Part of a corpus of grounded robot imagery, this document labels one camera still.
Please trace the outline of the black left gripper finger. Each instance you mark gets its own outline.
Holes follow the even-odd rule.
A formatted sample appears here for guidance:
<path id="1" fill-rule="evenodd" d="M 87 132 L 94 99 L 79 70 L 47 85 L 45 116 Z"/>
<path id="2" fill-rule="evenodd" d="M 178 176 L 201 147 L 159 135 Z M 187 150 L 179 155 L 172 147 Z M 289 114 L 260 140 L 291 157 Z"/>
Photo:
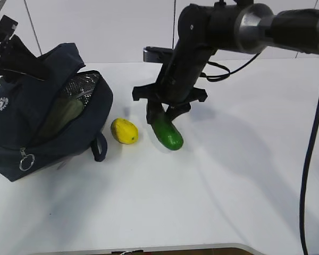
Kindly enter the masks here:
<path id="1" fill-rule="evenodd" d="M 20 60 L 39 60 L 21 41 L 17 35 L 13 35 L 7 42 L 5 48 L 5 61 L 20 61 Z M 47 74 L 50 74 L 50 69 L 47 67 Z"/>
<path id="2" fill-rule="evenodd" d="M 0 61 L 0 76 L 16 78 L 20 75 L 47 80 L 47 67 L 39 60 Z"/>

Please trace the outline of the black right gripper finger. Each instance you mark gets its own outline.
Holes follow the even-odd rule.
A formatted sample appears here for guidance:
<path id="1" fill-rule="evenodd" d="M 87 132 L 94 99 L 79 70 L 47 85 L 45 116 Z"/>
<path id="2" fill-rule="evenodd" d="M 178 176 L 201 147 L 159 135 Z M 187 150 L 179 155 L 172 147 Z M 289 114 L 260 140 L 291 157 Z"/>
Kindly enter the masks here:
<path id="1" fill-rule="evenodd" d="M 165 112 L 167 119 L 172 122 L 182 114 L 190 111 L 190 105 L 169 106 Z"/>
<path id="2" fill-rule="evenodd" d="M 153 124 L 158 118 L 164 115 L 165 111 L 161 103 L 148 100 L 146 106 L 146 120 L 148 124 Z"/>

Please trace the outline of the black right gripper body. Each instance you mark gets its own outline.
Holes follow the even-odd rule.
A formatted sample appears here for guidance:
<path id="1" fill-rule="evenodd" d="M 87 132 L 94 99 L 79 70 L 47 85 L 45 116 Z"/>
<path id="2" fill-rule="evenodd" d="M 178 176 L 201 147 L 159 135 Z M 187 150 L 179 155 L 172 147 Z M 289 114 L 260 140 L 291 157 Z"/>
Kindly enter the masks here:
<path id="1" fill-rule="evenodd" d="M 178 42 L 169 62 L 162 67 L 155 82 L 134 87 L 134 101 L 147 99 L 169 106 L 190 105 L 191 101 L 206 99 L 206 92 L 194 88 L 208 61 L 205 42 Z"/>

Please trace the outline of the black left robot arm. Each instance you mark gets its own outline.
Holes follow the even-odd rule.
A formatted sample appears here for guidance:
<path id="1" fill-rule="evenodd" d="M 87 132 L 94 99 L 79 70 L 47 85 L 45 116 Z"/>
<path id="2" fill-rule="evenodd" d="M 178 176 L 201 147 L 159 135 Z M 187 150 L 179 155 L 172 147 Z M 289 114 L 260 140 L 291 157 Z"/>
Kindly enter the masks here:
<path id="1" fill-rule="evenodd" d="M 0 1 L 0 11 L 5 1 Z M 4 15 L 0 19 L 0 76 L 26 75 L 37 80 L 49 78 L 50 70 L 15 34 L 18 22 Z"/>

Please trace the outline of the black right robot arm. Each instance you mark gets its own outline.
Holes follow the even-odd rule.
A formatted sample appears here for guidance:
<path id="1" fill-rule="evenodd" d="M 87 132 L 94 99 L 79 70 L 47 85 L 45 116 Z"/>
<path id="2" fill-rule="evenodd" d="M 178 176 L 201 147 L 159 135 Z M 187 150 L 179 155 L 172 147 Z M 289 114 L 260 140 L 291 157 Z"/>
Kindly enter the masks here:
<path id="1" fill-rule="evenodd" d="M 267 47 L 319 55 L 319 10 L 287 10 L 274 14 L 265 4 L 218 1 L 213 6 L 190 4 L 178 20 L 174 48 L 145 47 L 144 61 L 160 63 L 154 83 L 134 87 L 134 100 L 147 100 L 149 124 L 158 117 L 172 121 L 204 102 L 207 93 L 196 88 L 199 78 L 219 82 L 225 75 L 207 76 L 203 70 L 219 50 L 258 57 Z"/>

